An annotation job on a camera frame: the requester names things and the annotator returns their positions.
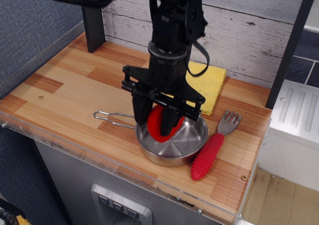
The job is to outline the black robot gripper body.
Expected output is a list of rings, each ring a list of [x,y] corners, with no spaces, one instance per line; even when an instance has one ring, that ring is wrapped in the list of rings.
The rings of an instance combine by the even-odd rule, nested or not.
[[[193,89],[186,81],[189,72],[191,46],[175,53],[160,50],[149,43],[150,63],[148,68],[124,66],[125,78],[122,88],[131,92],[138,89],[154,94],[153,103],[163,107],[173,106],[182,110],[183,116],[197,121],[204,96]]]

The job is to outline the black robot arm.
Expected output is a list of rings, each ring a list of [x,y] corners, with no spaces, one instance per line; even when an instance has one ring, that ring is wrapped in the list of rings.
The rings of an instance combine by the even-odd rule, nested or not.
[[[149,0],[153,24],[148,68],[125,66],[122,87],[133,97],[137,124],[146,123],[153,104],[163,106],[161,136],[168,136],[183,116],[198,120],[205,98],[186,81],[192,47],[204,56],[198,39],[207,21],[202,0]]]

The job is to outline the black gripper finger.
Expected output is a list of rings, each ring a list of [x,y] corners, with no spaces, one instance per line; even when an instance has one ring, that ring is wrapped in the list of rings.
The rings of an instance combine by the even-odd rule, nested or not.
[[[143,125],[147,122],[148,116],[153,108],[153,99],[155,95],[133,89],[132,97],[135,121],[138,125]]]
[[[173,106],[164,107],[160,135],[172,137],[181,127],[183,120],[184,116],[182,110]]]

